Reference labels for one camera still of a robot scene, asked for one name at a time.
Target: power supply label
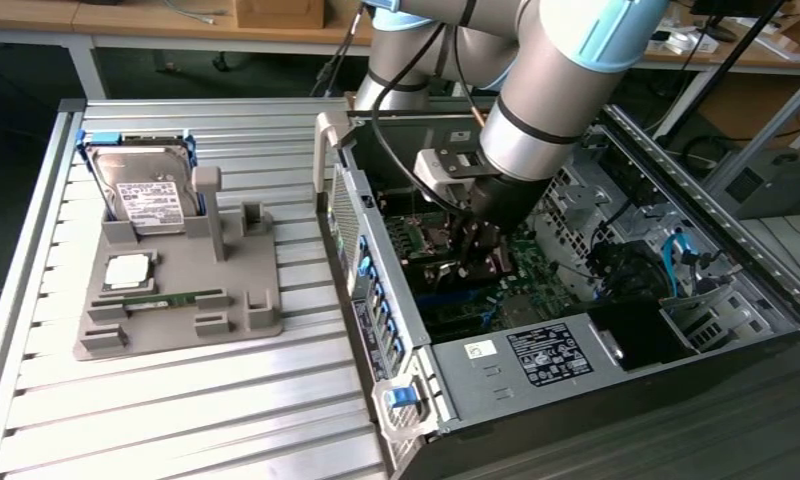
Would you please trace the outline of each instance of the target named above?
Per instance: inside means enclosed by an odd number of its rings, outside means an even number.
[[[566,323],[507,335],[528,380],[543,387],[592,372]]]

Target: warning label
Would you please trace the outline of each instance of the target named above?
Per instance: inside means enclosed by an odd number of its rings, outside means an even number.
[[[153,227],[184,223],[175,182],[120,183],[116,187],[133,225]]]
[[[564,323],[507,335],[524,374],[536,387],[592,372]]]

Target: floor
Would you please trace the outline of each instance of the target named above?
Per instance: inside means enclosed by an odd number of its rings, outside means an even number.
[[[216,70],[216,52],[168,51],[173,71],[159,73],[149,51],[100,49],[103,75],[112,98],[298,97],[308,95],[320,56],[229,53],[231,71]],[[348,58],[338,91],[355,90],[367,73],[367,59]],[[670,105],[681,80],[677,72],[632,71],[614,96],[644,125]],[[434,82],[434,94],[447,91]],[[0,45],[0,288],[9,268],[27,204],[56,108],[63,98],[83,97],[67,52],[59,47]],[[695,119],[689,130],[711,129]]]

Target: robotic arm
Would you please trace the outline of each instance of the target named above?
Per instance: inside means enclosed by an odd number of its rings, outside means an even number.
[[[432,33],[434,21],[464,27],[458,29],[459,56],[470,83],[495,86],[508,70],[476,155],[491,174],[464,185],[475,221],[510,233],[532,211],[624,72],[643,57],[668,0],[366,2],[388,11],[375,19],[378,36],[356,109],[371,108],[415,54],[411,45]],[[442,36],[380,108],[423,108],[428,77],[459,79]],[[434,188],[439,175],[428,167],[431,155],[422,151],[415,171],[434,191],[444,192]],[[467,165],[468,157],[460,157]]]

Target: metal workbench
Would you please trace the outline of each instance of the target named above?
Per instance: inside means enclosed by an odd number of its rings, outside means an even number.
[[[342,99],[64,103],[0,301],[0,478],[387,478],[312,204],[315,116]],[[75,132],[181,133],[267,202],[286,332],[135,358],[71,349],[103,201]],[[455,480],[800,479],[800,346],[673,407]]]
[[[64,102],[0,302],[7,479],[386,478],[312,203],[315,116],[343,99]],[[103,200],[87,131],[179,134],[223,170],[220,206],[276,224],[279,337],[77,362]]]

